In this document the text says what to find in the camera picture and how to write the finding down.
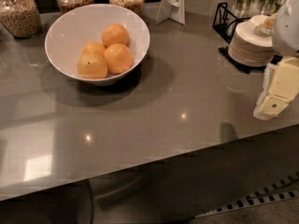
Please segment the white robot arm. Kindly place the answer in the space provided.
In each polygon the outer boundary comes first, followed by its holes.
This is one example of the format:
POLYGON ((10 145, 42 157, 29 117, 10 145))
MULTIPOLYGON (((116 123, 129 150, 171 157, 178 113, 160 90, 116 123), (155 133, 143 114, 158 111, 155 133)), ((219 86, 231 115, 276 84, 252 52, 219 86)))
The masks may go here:
POLYGON ((299 93, 299 0, 287 0, 279 9, 272 41, 282 60, 264 71, 263 92, 253 111, 261 120, 276 118, 299 93))

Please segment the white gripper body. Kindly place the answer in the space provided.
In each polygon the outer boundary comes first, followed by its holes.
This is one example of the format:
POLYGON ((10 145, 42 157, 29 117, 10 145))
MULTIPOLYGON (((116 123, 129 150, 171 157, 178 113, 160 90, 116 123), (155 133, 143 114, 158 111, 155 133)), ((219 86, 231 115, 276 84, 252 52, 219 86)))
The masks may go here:
POLYGON ((288 57, 275 67, 267 94, 289 103, 299 93, 299 58, 288 57))

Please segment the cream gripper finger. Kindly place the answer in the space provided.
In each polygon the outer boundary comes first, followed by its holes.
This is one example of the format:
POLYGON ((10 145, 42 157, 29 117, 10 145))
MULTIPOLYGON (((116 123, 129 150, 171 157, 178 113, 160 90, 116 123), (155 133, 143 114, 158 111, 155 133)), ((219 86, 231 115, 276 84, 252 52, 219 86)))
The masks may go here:
POLYGON ((266 95, 258 105, 258 110, 267 116, 278 116, 287 106, 289 102, 279 96, 266 95))
POLYGON ((262 109, 259 106, 256 106, 253 110, 253 117, 259 120, 270 120, 273 117, 269 115, 268 113, 262 111, 262 109))

